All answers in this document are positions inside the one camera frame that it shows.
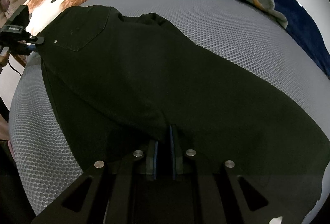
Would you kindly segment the person's left hand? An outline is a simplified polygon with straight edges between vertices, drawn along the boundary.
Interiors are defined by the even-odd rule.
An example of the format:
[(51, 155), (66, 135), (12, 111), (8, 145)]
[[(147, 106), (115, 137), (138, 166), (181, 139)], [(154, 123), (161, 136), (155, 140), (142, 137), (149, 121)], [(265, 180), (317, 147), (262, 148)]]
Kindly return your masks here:
[(9, 60), (9, 51), (7, 51), (4, 55), (0, 56), (0, 73), (3, 71), (3, 68), (7, 66)]

